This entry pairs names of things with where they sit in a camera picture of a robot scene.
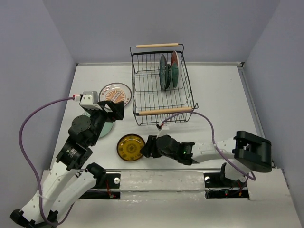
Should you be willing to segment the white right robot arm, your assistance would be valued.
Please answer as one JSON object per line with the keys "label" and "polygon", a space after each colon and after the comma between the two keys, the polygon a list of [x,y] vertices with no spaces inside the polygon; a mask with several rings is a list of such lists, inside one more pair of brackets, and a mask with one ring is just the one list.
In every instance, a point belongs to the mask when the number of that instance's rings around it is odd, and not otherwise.
{"label": "white right robot arm", "polygon": [[150,135],[140,149],[146,158],[171,158],[183,165],[200,164],[223,159],[218,175],[223,186],[230,186],[243,177],[255,180],[253,172],[272,170],[272,144],[269,140],[246,131],[220,142],[178,142],[169,135]]}

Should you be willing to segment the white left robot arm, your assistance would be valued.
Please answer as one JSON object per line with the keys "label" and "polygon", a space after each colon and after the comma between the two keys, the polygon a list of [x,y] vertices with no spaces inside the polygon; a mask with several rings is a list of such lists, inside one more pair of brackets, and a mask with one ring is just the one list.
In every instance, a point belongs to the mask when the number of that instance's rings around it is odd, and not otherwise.
{"label": "white left robot arm", "polygon": [[90,148],[96,145],[104,124],[123,119],[124,102],[81,100],[79,104],[89,116],[80,115],[73,119],[68,129],[69,137],[50,173],[44,182],[39,175],[35,175],[37,192],[25,206],[10,215],[12,221],[24,228],[56,228],[66,220],[80,196],[90,188],[99,188],[105,183],[106,170],[93,162],[67,186],[92,155]]}

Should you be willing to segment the white plate orange sunburst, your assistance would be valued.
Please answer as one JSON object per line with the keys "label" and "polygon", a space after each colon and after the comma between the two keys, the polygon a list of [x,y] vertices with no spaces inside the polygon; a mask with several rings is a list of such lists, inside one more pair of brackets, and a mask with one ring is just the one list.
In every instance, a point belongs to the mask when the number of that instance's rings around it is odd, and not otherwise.
{"label": "white plate orange sunburst", "polygon": [[123,83],[110,83],[99,92],[99,101],[113,101],[114,103],[124,101],[124,106],[130,103],[131,97],[130,87]]}

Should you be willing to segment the small blue floral plate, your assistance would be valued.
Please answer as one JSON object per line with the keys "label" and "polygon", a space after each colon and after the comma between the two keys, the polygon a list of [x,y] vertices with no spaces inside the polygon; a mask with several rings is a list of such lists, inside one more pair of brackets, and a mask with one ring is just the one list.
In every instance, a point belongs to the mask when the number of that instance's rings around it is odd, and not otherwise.
{"label": "small blue floral plate", "polygon": [[167,65],[167,71],[166,71],[166,86],[165,89],[168,89],[171,84],[171,65]]}

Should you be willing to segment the yellow brown rimmed plate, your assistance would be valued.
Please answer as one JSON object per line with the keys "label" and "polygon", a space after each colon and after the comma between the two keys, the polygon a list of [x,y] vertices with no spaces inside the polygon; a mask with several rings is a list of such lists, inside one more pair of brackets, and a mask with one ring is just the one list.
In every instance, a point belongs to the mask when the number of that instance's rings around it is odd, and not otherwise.
{"label": "yellow brown rimmed plate", "polygon": [[126,162],[135,162],[143,157],[140,153],[145,146],[144,139],[137,134],[127,134],[117,143],[116,151],[118,156]]}

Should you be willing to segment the large dark teal plate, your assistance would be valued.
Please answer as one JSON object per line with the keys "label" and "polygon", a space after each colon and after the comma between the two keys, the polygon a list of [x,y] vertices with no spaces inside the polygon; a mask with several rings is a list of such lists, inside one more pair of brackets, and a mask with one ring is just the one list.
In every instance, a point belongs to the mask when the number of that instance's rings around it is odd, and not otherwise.
{"label": "large dark teal plate", "polygon": [[160,58],[159,79],[161,90],[165,90],[167,84],[167,59],[164,54],[162,54]]}

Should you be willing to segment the red teal flower plate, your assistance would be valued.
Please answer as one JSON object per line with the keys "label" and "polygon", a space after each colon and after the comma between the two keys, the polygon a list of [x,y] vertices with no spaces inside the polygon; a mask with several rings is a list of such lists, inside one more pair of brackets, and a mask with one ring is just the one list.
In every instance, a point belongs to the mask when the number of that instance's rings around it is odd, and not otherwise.
{"label": "red teal flower plate", "polygon": [[171,78],[173,88],[177,88],[181,79],[181,61],[177,51],[171,54]]}

